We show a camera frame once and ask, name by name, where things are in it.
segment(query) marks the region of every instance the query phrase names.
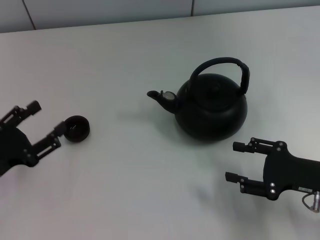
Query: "black object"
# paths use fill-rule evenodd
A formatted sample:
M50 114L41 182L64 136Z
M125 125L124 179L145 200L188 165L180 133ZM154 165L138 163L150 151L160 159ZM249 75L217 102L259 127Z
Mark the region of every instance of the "black object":
M27 117L40 110L39 103L33 101L26 109L15 106L0 120L0 176L16 165L34 167L40 159L61 147L58 137L66 132L71 135L73 142L75 142L74 139L76 139L76 142L80 142L81 138L86 138L83 137L85 132L80 131L81 134L79 134L78 130L88 130L87 128L78 128L77 125L76 131L70 131L70 129L67 131L67 127L70 126L70 123L73 123L74 119L81 119L81 123L85 119L81 116L73 116L68 118L66 123L64 121L59 123L45 138L32 145L27 136L17 126Z
M266 197L274 201L283 191L294 190L307 193L308 196L315 195L315 202L317 198L320 203L320 162L291 155L284 141L274 142L252 137L248 145L234 142L233 150L267 155L263 168L263 181L250 180L230 172L225 173L228 182L240 183L241 193Z
M223 63L237 64L241 68L240 86L223 75L199 75L208 67ZM149 91L147 95L175 114L178 124L192 137L222 140L235 134L245 122L249 78L247 65L232 57L221 57L197 67L177 95L170 91Z
M83 116L71 116L64 121L66 131L64 137L70 142L79 143L85 140L90 133L89 121Z

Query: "white table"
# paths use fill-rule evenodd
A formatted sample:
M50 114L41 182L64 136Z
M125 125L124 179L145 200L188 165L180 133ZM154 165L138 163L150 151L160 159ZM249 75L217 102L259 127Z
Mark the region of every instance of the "white table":
M241 194L225 171L261 181L250 137L320 157L320 7L0 34L0 113L38 100L20 129L32 143L72 115L90 137L0 179L2 240L318 240L320 217L287 191ZM216 144L187 137L148 98L176 92L201 63L239 58L251 72L241 130ZM215 72L240 83L236 65Z

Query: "kettle spout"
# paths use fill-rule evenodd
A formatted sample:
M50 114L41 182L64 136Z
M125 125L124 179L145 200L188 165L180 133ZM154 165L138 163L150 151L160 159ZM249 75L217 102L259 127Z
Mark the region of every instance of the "kettle spout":
M178 112L178 98L173 92L148 91L146 95L156 100L168 112L172 114L176 114Z

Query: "kettle handle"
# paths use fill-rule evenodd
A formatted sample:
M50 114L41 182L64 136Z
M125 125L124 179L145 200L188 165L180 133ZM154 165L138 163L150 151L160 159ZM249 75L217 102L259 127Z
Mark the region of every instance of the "kettle handle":
M241 77L241 84L240 84L240 93L245 94L249 87L249 78L250 78L250 71L247 65L245 65L239 59L233 57L219 57L214 58L209 61L202 63L198 66L193 73L191 74L190 81L188 84L188 90L192 88L193 83L197 80L198 75L205 69L216 65L216 64L237 64L242 70L242 77Z

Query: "black teapot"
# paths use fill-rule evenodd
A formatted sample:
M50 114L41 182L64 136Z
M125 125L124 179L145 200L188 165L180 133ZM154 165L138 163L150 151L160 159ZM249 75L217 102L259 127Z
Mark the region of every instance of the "black teapot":
M220 74L199 75L210 66L224 63L237 64L241 68L240 86ZM249 68L243 62L220 57L198 66L176 95L170 91L149 91L147 95L174 114L180 127L192 137L223 140L235 134L245 122L249 78Z

